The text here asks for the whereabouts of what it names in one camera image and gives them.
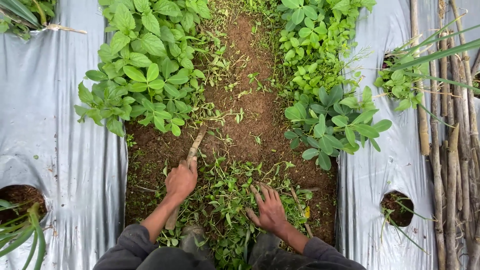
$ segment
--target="garden bed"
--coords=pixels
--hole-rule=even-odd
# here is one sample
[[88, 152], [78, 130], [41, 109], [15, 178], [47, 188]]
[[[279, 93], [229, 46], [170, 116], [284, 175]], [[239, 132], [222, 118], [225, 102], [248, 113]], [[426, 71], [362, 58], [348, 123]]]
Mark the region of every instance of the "garden bed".
[[[262, 169], [268, 170], [278, 162], [291, 162], [295, 167], [289, 168], [287, 173], [292, 184], [303, 189], [315, 188], [313, 198], [308, 201], [308, 223], [313, 235], [333, 245], [336, 166], [329, 172], [322, 171], [313, 160], [302, 159], [302, 151], [291, 150], [290, 141], [283, 135], [288, 128], [283, 117], [284, 100], [277, 96], [274, 87], [256, 91], [257, 83], [249, 84], [249, 74], [259, 73], [255, 78], [264, 86], [270, 85], [269, 79], [274, 77], [274, 57], [256, 42], [252, 34], [254, 21], [241, 14], [226, 29], [223, 57], [231, 62], [230, 77], [217, 81], [214, 86], [207, 84], [204, 93], [205, 102], [213, 102], [215, 109], [221, 112], [242, 109], [243, 120], [237, 123], [235, 115], [228, 115], [224, 126], [219, 122], [205, 122], [209, 134], [205, 135], [199, 150], [205, 163], [213, 162], [214, 155], [226, 157], [225, 166], [241, 160], [257, 165], [262, 163]], [[126, 133], [133, 135], [132, 142], [136, 144], [129, 147], [125, 225], [144, 219], [160, 202], [159, 190], [165, 173], [187, 156], [196, 137], [197, 129], [189, 125], [193, 123], [187, 121], [180, 137], [175, 137], [172, 133], [161, 134], [152, 125], [126, 124]], [[198, 168], [204, 166], [201, 160]]]

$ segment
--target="soil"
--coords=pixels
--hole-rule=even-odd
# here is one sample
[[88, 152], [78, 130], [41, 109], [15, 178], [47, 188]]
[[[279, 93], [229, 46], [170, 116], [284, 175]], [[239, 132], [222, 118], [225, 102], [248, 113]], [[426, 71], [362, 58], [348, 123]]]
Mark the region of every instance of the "soil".
[[[393, 212], [390, 214], [390, 219], [393, 220], [396, 225], [398, 225], [399, 227], [407, 227], [412, 221], [413, 213], [404, 209], [400, 204], [396, 202], [399, 198], [408, 197], [401, 192], [392, 191], [384, 195], [384, 198], [382, 199], [380, 205], [385, 209], [393, 210]], [[413, 203], [410, 199], [403, 199], [400, 201], [400, 203], [408, 209], [412, 211], [414, 210]]]
[[[213, 102], [215, 109], [221, 112], [244, 111], [243, 120], [236, 123], [234, 116], [225, 118], [224, 126], [219, 123], [208, 122], [210, 131], [215, 135], [206, 134], [200, 145], [200, 151], [206, 155], [207, 161], [212, 161], [216, 156], [227, 157], [226, 162], [234, 160], [263, 163], [265, 170], [281, 161], [289, 161], [295, 167], [289, 169], [289, 176], [294, 185], [302, 188], [314, 188], [313, 199], [309, 201], [310, 219], [309, 224], [315, 236], [320, 237], [327, 243], [335, 244], [334, 221], [336, 211], [336, 162], [332, 160], [331, 171], [325, 172], [319, 169], [314, 161], [303, 160], [299, 147], [292, 151], [290, 141], [286, 140], [283, 133], [288, 124], [284, 122], [283, 99], [277, 96], [276, 90], [271, 92], [255, 91], [257, 83], [249, 84], [248, 74], [259, 72], [256, 76], [263, 85], [269, 86], [266, 81], [272, 76], [274, 62], [272, 55], [267, 51], [254, 49], [252, 43], [254, 36], [251, 33], [252, 18], [239, 15], [236, 23], [230, 24], [227, 29], [227, 50], [224, 57], [231, 60], [232, 76], [229, 80], [222, 81], [222, 85], [205, 87], [206, 102]], [[232, 91], [226, 91], [224, 85], [236, 83]], [[252, 92], [238, 94], [250, 89]], [[126, 216], [125, 225], [135, 223], [145, 218], [156, 206], [155, 190], [164, 183], [163, 169], [165, 162], [168, 172], [176, 167], [181, 159], [187, 156], [188, 149], [196, 137], [197, 129], [186, 126], [182, 128], [180, 137], [171, 133], [161, 134], [153, 129], [153, 125], [143, 127], [137, 123], [126, 125], [127, 133], [133, 134], [137, 143], [129, 151], [129, 180], [127, 184]], [[219, 138], [232, 139], [225, 142]], [[261, 144], [258, 144], [254, 136], [259, 136]]]
[[12, 209], [0, 211], [0, 223], [16, 219], [19, 217], [19, 215], [21, 216], [26, 214], [27, 210], [36, 202], [40, 204], [38, 213], [41, 217], [43, 217], [47, 212], [45, 200], [43, 199], [42, 194], [39, 192], [39, 190], [30, 185], [6, 186], [0, 189], [0, 199], [6, 200], [12, 204], [29, 201], [28, 203], [19, 207], [18, 214]]

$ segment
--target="dark sleeve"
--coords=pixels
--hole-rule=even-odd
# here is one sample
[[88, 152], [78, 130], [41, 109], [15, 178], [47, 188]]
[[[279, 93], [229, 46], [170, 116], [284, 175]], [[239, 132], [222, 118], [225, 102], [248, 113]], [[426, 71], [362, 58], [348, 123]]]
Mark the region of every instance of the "dark sleeve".
[[148, 230], [139, 224], [128, 225], [117, 244], [107, 250], [94, 270], [135, 270], [157, 245], [149, 240]]
[[318, 261], [333, 262], [355, 270], [365, 270], [361, 264], [345, 258], [334, 247], [317, 237], [314, 237], [307, 242], [303, 249], [303, 255]]

